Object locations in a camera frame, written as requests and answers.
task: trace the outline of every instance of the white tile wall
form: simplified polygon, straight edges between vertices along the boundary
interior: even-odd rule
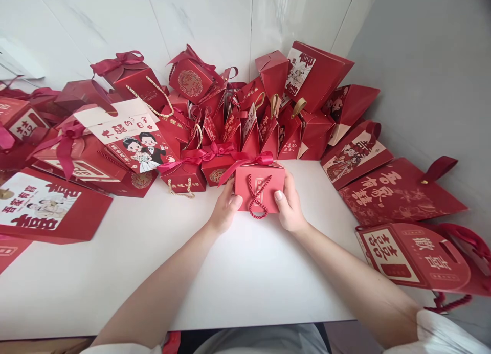
[[[254,59],[300,40],[346,56],[373,0],[0,0],[0,38],[22,45],[46,77],[15,83],[62,89],[92,77],[91,63],[139,50],[161,84],[168,61],[189,43],[237,81],[257,76]],[[13,75],[0,67],[0,79]]]

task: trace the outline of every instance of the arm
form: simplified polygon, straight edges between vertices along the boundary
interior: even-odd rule
[[[275,193],[280,221],[317,263],[353,315],[384,347],[418,341],[416,314],[422,308],[392,281],[340,247],[302,213],[292,175]]]
[[[227,183],[206,224],[135,290],[92,346],[136,343],[154,348],[164,340],[208,252],[242,204],[241,196],[232,195],[232,185]]]

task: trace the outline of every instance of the hand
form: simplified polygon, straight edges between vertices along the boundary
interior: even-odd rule
[[[275,201],[280,210],[280,222],[288,231],[301,231],[308,226],[308,222],[300,207],[300,198],[295,189],[293,175],[287,170],[283,192],[275,192]]]
[[[230,179],[226,184],[224,191],[218,197],[215,205],[215,209],[211,214],[207,225],[218,231],[220,234],[226,232],[237,210],[242,204],[242,197],[240,195],[232,194],[234,186],[234,179]]]

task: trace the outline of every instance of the red rope handle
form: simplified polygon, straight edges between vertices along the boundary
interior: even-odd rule
[[[261,197],[261,194],[266,189],[267,184],[271,181],[272,178],[273,178],[273,176],[271,176],[271,175],[268,176],[266,178],[266,180],[264,181],[264,184],[261,186],[261,188],[259,188],[257,190],[257,192],[255,192],[254,188],[252,186],[252,176],[251,176],[251,174],[247,175],[247,185],[249,186],[249,193],[252,196],[252,200],[249,203],[249,213],[255,219],[265,218],[267,216],[267,214],[269,213],[267,210],[267,207],[259,200],[259,198]],[[252,207],[254,205],[261,207],[264,210],[264,214],[262,214],[260,216],[257,216],[256,214],[254,214],[254,212],[252,211]]]
[[[451,310],[461,306],[461,305],[466,305],[469,304],[472,300],[472,295],[466,294],[462,298],[457,299],[456,301],[453,301],[452,303],[449,304],[444,304],[445,303],[445,293],[443,292],[437,292],[436,298],[433,300],[435,302],[436,307],[431,308],[431,307],[425,307],[427,311],[435,312],[435,313],[443,313],[443,312],[450,312]]]

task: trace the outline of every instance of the white wall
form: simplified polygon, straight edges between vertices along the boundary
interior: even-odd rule
[[[372,1],[0,0],[0,38],[28,49],[44,68],[45,79],[16,85],[29,92],[89,79],[91,63],[129,50],[140,50],[167,84],[166,63],[186,43],[219,72],[235,65],[237,81],[249,81],[255,58],[287,54],[296,39],[346,56]],[[9,77],[0,68],[0,78]]]
[[[439,182],[470,211],[441,218],[491,246],[491,0],[376,0],[348,58],[346,82],[382,90],[368,116],[381,142],[421,169],[459,160]],[[491,345],[491,299],[451,316]]]

